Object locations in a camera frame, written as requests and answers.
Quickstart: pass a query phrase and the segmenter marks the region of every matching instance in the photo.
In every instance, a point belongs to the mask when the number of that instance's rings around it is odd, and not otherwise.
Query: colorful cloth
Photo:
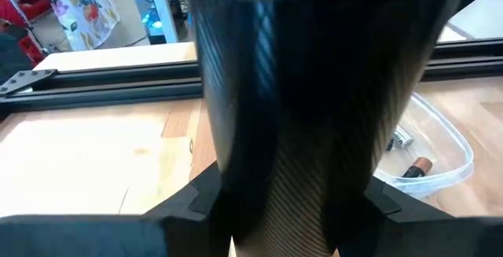
[[[113,0],[52,0],[73,50],[92,50],[101,45],[119,23]]]

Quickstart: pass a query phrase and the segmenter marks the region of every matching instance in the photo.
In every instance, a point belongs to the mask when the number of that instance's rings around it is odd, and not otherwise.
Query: copper battery
[[[395,147],[397,149],[407,149],[414,142],[414,138],[410,136],[403,128],[397,126],[395,132],[393,133],[393,139],[395,140]]]
[[[407,169],[405,174],[403,174],[403,178],[421,178],[424,177],[433,167],[433,163],[424,157],[419,157],[412,164],[412,166]]]

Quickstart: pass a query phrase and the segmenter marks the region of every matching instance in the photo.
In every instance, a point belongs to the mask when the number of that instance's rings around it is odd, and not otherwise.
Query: wooden table
[[[162,63],[162,55],[195,59],[192,44],[183,43],[54,54],[36,69]],[[503,78],[417,86],[475,152],[473,176],[428,203],[452,215],[503,215],[502,87]],[[0,124],[0,216],[141,214],[214,160],[202,100],[11,115]]]

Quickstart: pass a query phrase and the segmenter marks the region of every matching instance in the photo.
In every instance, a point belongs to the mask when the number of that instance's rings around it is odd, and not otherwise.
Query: carbon fiber weave
[[[457,0],[189,0],[238,256],[330,256]]]

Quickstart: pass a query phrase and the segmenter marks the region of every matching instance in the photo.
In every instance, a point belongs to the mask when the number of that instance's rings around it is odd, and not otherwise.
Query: black metal bracket
[[[56,69],[17,72],[0,86],[0,97],[29,88],[57,73]]]

